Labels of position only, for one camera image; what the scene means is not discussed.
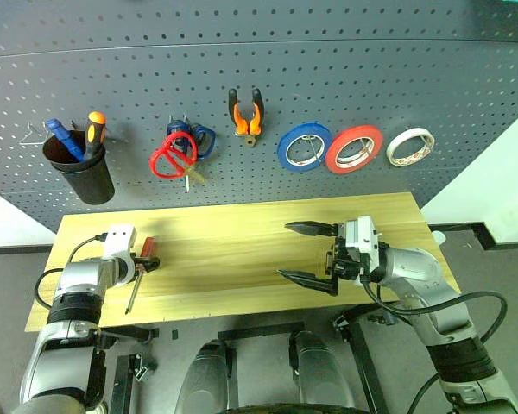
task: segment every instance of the white wall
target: white wall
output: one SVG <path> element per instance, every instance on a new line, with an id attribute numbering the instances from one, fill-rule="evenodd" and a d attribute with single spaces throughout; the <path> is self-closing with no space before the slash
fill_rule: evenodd
<path id="1" fill-rule="evenodd" d="M 496 242 L 518 242 L 518 119 L 422 214 L 430 224 L 485 223 Z"/>
<path id="2" fill-rule="evenodd" d="M 51 244 L 55 234 L 0 197 L 0 247 Z"/>

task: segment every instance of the blue tape roll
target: blue tape roll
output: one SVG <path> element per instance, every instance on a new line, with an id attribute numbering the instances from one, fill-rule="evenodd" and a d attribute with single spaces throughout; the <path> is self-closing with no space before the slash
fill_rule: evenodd
<path id="1" fill-rule="evenodd" d="M 321 148 L 317 152 L 316 157 L 304 161 L 290 160 L 287 155 L 288 149 L 294 142 L 302 140 L 303 137 L 307 137 L 308 135 L 312 139 L 322 141 Z M 303 125 L 290 129 L 282 136 L 276 152 L 278 153 L 278 160 L 284 168 L 291 171 L 307 171 L 322 164 L 325 159 L 326 151 L 328 151 L 328 147 L 331 143 L 332 134 L 326 127 L 316 122 L 304 123 Z"/>

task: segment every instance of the wire cutter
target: wire cutter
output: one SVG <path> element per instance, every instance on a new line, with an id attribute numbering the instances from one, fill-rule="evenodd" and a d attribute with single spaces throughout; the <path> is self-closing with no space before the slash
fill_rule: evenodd
<path id="1" fill-rule="evenodd" d="M 255 88 L 251 91 L 253 100 L 253 118 L 250 124 L 242 118 L 240 110 L 238 109 L 238 94 L 236 89 L 229 89 L 228 91 L 228 113 L 231 116 L 232 122 L 236 125 L 235 135 L 244 136 L 245 143 L 249 147 L 256 144 L 256 136 L 261 133 L 262 120 L 265 114 L 265 108 L 262 103 L 261 91 Z"/>

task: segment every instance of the orange pliers handle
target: orange pliers handle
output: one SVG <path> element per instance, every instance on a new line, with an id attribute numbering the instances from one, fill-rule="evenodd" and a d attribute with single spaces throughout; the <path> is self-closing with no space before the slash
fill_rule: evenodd
<path id="1" fill-rule="evenodd" d="M 262 102 L 261 92 L 255 88 L 251 92 L 253 98 L 253 119 L 248 122 L 242 118 L 238 109 L 238 95 L 236 89 L 229 89 L 228 91 L 228 113 L 231 120 L 236 125 L 236 134 L 238 135 L 259 135 L 261 133 L 262 120 L 264 117 L 264 106 Z"/>
<path id="2" fill-rule="evenodd" d="M 190 146 L 192 147 L 192 156 L 188 157 L 182 151 L 173 146 L 174 141 L 179 138 L 185 138 L 190 142 Z M 173 166 L 176 171 L 175 174 L 163 174 L 157 171 L 157 161 L 161 156 L 164 156 L 167 159 L 167 162 Z M 181 160 L 186 164 L 186 166 L 193 166 L 196 163 L 196 160 L 198 159 L 198 145 L 193 137 L 187 132 L 177 131 L 167 135 L 161 144 L 161 147 L 157 148 L 149 157 L 149 169 L 160 179 L 180 179 L 186 175 L 186 168 L 181 166 L 174 157 Z"/>

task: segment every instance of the blue scissors handle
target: blue scissors handle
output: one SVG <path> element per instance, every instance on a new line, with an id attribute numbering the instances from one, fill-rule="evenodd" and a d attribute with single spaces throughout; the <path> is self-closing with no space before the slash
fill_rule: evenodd
<path id="1" fill-rule="evenodd" d="M 171 135 L 173 132 L 178 131 L 186 132 L 188 134 L 192 133 L 192 131 L 190 130 L 190 125 L 183 121 L 175 120 L 171 121 L 167 125 L 167 136 Z M 188 140 L 185 140 L 184 138 L 179 138 L 178 140 L 176 140 L 174 145 L 184 154 L 188 152 L 188 148 L 190 147 L 190 143 L 188 142 Z"/>
<path id="2" fill-rule="evenodd" d="M 203 153 L 198 152 L 198 160 L 207 158 L 211 154 L 213 147 L 215 147 L 215 132 L 207 127 L 195 124 L 192 126 L 192 135 L 196 140 L 198 147 L 205 141 L 206 137 L 209 135 L 210 139 L 207 149 Z"/>

